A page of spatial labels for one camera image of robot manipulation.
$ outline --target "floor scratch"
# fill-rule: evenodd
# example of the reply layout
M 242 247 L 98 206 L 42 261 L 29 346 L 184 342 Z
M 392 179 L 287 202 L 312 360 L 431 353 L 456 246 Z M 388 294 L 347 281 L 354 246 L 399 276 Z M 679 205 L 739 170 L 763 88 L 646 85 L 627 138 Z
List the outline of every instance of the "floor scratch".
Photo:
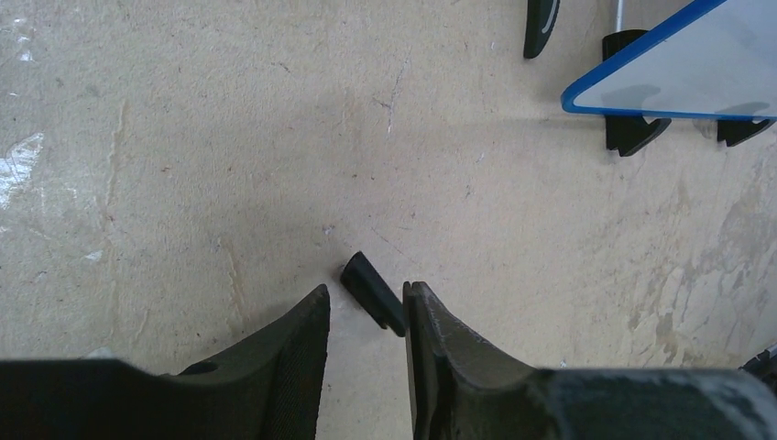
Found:
M 402 78 L 405 76 L 405 72 L 408 69 L 408 65 L 410 65 L 410 49 L 408 49 L 408 56 L 405 57 L 405 61 L 402 62 L 402 67 L 399 68 L 399 73 L 397 74 L 397 80 L 394 82 L 394 88 L 391 89 L 391 102 L 388 104 L 388 132 L 386 135 L 391 134 L 391 128 L 394 126 L 394 106 L 397 102 L 397 98 L 399 98 L 399 92 L 401 92 L 401 89 L 399 88 L 399 83 L 402 81 Z
M 280 67 L 283 68 L 284 71 L 286 71 L 286 73 L 291 74 L 291 69 L 289 69 L 289 67 L 286 64 L 282 63 L 282 62 L 271 62 L 270 65 L 271 66 L 280 66 Z
M 594 11 L 593 16 L 591 17 L 591 22 L 588 23 L 588 26 L 585 28 L 585 34 L 583 34 L 583 37 L 580 39 L 580 42 L 582 43 L 581 48 L 588 42 L 588 33 L 591 32 L 591 29 L 594 28 L 594 23 L 596 23 L 596 19 L 599 18 L 598 2 L 596 2 L 596 4 L 591 7 L 591 10 L 593 9 L 595 9 L 596 11 Z
M 135 335 L 132 337 L 132 347 L 137 346 L 137 342 L 140 340 L 140 337 L 143 335 L 143 331 L 146 330 L 147 322 L 148 322 L 148 309 L 146 309 L 143 312 L 143 321 L 140 322 L 140 326 L 137 328 Z
M 648 364 L 653 360 L 653 357 L 655 356 L 655 353 L 653 353 L 650 357 L 648 357 L 648 360 L 645 361 L 645 363 L 642 364 L 642 367 L 645 368 L 648 366 Z
M 728 332 L 728 336 L 726 337 L 726 344 L 723 345 L 723 348 L 728 350 L 728 345 L 731 344 L 731 337 L 734 335 L 734 331 L 737 330 L 737 327 L 739 326 L 739 321 L 735 322 L 734 325 L 731 327 L 731 330 Z
M 120 167 L 119 148 L 126 139 L 127 118 L 129 116 L 129 101 L 125 100 L 119 112 L 119 128 L 114 132 L 114 142 L 111 146 L 111 152 L 108 154 L 108 165 L 110 166 L 110 175 L 108 176 L 108 185 L 105 190 L 105 206 L 103 212 L 103 230 L 108 224 L 110 215 L 108 210 L 114 202 L 116 178 Z
M 111 315 L 111 332 L 108 334 L 108 342 L 113 340 L 116 333 L 116 327 L 119 325 L 119 294 L 118 283 L 115 279 L 111 280 L 111 297 L 110 297 L 110 315 Z
M 229 280 L 232 284 L 231 302 L 235 307 L 238 318 L 240 318 L 240 324 L 242 328 L 246 327 L 246 296 L 243 291 L 243 277 L 240 275 L 240 269 L 237 265 L 237 258 L 235 258 L 235 248 L 232 246 L 232 241 L 229 238 L 219 237 L 219 247 L 226 250 L 226 255 L 229 257 Z M 240 334 L 241 329 L 232 327 L 232 331 Z
M 397 252 L 399 252 L 399 254 L 400 254 L 402 257 L 404 257 L 404 258 L 408 259 L 410 262 L 412 262 L 412 263 L 413 263 L 413 264 L 415 264 L 416 266 L 420 266 L 420 264 L 418 264 L 418 261 L 416 261 L 416 260 L 414 260 L 414 259 L 412 259 L 412 258 L 408 257 L 407 255 L 405 255 L 405 254 L 404 254 L 404 253 L 403 253 L 401 250 L 399 250 L 399 248 L 398 248 L 398 247 L 394 246 L 394 245 L 393 245 L 393 244 L 392 244 L 390 241 L 388 241 L 388 240 L 387 240 L 387 239 L 386 239 L 384 236 L 382 236 L 382 235 L 381 235 L 381 234 L 380 234 L 378 231 L 376 231 L 374 227 L 370 227 L 370 229 L 372 229 L 372 232 L 374 232 L 376 236 L 380 237 L 380 239 L 381 239 L 381 240 L 385 241 L 385 242 L 386 242 L 386 244 L 388 244 L 389 246 L 391 246 L 392 248 L 394 248 L 394 250 L 396 250 Z
M 645 166 L 645 162 L 648 161 L 648 152 L 645 150 L 644 153 L 642 153 L 642 163 L 639 167 L 637 167 L 637 170 L 634 171 L 634 175 L 631 176 L 631 179 L 629 179 L 629 185 L 634 183 L 634 181 L 637 179 L 637 176 L 640 175 L 640 171 L 642 171 L 642 167 Z
M 688 302 L 691 300 L 691 294 L 694 292 L 693 288 L 691 291 L 688 292 L 688 294 L 685 296 L 685 305 L 683 306 L 683 312 L 680 313 L 680 323 L 682 324 L 685 322 L 685 312 L 688 311 Z

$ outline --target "textured plastic surface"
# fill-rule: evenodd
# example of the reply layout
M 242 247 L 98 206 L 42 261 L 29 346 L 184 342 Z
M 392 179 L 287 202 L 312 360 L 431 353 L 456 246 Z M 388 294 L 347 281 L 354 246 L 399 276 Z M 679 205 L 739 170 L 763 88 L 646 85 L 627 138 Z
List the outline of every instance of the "textured plastic surface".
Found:
M 313 440 L 329 312 L 322 285 L 178 376 L 151 376 L 116 359 L 0 362 L 0 433 Z
M 413 438 L 773 439 L 777 401 L 732 370 L 535 369 L 405 283 Z

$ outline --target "metal rod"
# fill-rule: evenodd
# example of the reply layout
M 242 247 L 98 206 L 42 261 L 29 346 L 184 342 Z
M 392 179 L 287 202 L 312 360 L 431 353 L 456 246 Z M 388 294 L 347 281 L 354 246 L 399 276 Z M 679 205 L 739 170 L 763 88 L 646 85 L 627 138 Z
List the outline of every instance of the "metal rod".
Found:
M 623 0 L 618 0 L 618 10 L 615 12 L 615 31 L 623 30 Z

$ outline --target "black plastic base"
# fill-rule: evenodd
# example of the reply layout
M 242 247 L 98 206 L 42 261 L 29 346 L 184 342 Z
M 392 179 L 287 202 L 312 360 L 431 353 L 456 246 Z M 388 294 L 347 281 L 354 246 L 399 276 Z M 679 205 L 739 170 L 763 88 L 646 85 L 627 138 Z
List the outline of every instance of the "black plastic base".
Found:
M 742 142 L 758 135 L 777 122 L 765 119 L 760 122 L 752 121 L 717 121 L 717 141 L 726 142 L 727 147 L 736 147 Z
M 623 50 L 647 31 L 641 29 L 622 30 L 602 38 L 602 54 L 606 60 Z M 652 90 L 646 88 L 645 98 Z M 607 149 L 617 150 L 620 157 L 636 154 L 657 138 L 672 123 L 670 118 L 656 119 L 649 123 L 642 116 L 605 116 Z

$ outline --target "black plastic part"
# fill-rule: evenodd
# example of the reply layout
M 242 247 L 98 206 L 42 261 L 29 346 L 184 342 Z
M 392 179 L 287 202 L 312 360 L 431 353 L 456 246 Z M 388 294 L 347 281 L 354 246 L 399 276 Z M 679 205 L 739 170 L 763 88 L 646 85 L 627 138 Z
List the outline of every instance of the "black plastic part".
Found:
M 526 12 L 526 38 L 523 42 L 523 58 L 537 58 L 548 39 L 558 17 L 561 0 L 529 0 Z
M 645 33 L 647 31 L 642 29 L 622 30 L 602 38 L 604 60 L 623 50 Z M 622 158 L 633 156 L 660 136 L 671 123 L 670 118 L 656 119 L 648 124 L 642 116 L 606 115 L 607 149 L 617 150 Z
M 764 119 L 760 122 L 750 121 L 717 121 L 717 141 L 726 141 L 727 147 L 736 147 L 742 142 L 767 130 L 777 122 L 773 119 Z
M 777 401 L 735 370 L 539 369 L 406 283 L 414 440 L 775 438 Z
M 777 394 L 777 357 L 772 353 L 775 350 L 777 350 L 777 346 L 771 346 L 761 351 L 739 369 L 760 379 L 773 393 Z
M 405 336 L 402 302 L 363 253 L 356 252 L 348 261 L 340 282 L 381 328 L 391 327 L 397 336 Z
M 313 440 L 328 335 L 321 285 L 178 376 L 117 359 L 3 361 L 0 437 Z

